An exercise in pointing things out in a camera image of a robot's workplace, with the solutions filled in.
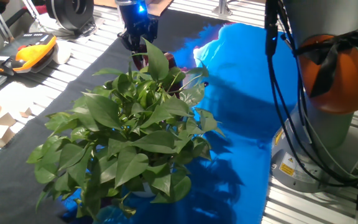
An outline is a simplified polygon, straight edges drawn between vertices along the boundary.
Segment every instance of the pothos plant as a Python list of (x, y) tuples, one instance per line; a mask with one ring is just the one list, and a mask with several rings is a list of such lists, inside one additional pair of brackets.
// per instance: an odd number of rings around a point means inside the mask
[[(66, 200), (80, 189), (77, 217), (96, 219), (101, 199), (112, 197), (129, 218), (135, 209), (124, 200), (144, 191), (144, 183), (156, 195), (152, 203), (177, 202), (190, 191), (184, 165), (196, 157), (211, 159), (203, 134), (222, 134), (209, 111), (192, 108), (204, 97), (201, 81), (208, 70), (203, 64), (187, 73), (169, 69), (161, 50), (146, 45), (148, 67), (135, 72), (129, 65), (127, 73), (102, 69), (94, 75), (117, 78), (83, 93), (72, 110), (48, 115), (45, 125), (53, 133), (27, 160), (35, 164), (37, 181), (46, 184), (37, 207), (48, 195)], [(186, 74), (194, 78), (171, 91)], [(191, 82), (196, 84), (185, 88)], [(62, 134), (68, 130), (70, 135)]]

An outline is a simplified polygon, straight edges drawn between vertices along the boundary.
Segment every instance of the blue cloth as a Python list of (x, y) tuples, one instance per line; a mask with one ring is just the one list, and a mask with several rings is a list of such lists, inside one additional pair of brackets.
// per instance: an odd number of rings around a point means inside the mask
[[(213, 161), (188, 164), (192, 190), (174, 204), (150, 204), (131, 196), (137, 213), (126, 220), (115, 208), (102, 209), (102, 223), (260, 223), (269, 182), (271, 140), (280, 127), (265, 56), (265, 31), (244, 24), (207, 26), (199, 38), (186, 40), (174, 52), (180, 67), (200, 58), (210, 76), (205, 98), (198, 105), (210, 110), (226, 139), (206, 135)], [(296, 65), (281, 41), (273, 60), (287, 106), (296, 103)]]

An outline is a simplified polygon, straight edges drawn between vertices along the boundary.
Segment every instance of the blue light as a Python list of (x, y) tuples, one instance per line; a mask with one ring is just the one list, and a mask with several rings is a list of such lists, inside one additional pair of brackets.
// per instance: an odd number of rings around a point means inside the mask
[(145, 9), (142, 6), (139, 6), (139, 12), (143, 12)]

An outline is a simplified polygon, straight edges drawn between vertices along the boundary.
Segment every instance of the cardboard box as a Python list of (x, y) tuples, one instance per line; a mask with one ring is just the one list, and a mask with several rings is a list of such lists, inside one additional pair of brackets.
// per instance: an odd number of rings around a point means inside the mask
[(0, 147), (4, 147), (15, 135), (9, 126), (0, 125)]

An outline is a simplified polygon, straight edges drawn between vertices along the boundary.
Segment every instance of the table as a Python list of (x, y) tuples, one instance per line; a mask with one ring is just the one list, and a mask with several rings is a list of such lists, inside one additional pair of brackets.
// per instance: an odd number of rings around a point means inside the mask
[[(259, 27), (264, 24), (262, 3), (243, 1), (234, 4), (231, 6), (233, 15), (227, 17), (211, 12), (217, 5), (218, 0), (175, 0), (170, 9)], [(26, 85), (35, 86), (34, 88), (43, 94), (34, 100), (31, 106), (32, 116), (17, 119), (17, 123), (12, 127), (14, 132), (20, 131), (28, 120), (38, 116), (70, 81), (79, 76), (115, 41), (117, 33), (122, 31), (122, 24), (117, 21), (116, 9), (96, 6), (94, 15), (105, 19), (105, 23), (86, 44), (70, 42), (73, 52), (67, 64), (51, 64), (40, 73), (22, 77)], [(357, 192), (357, 189), (345, 188), (335, 194), (304, 194), (287, 188), (271, 177), (262, 223), (358, 223)]]

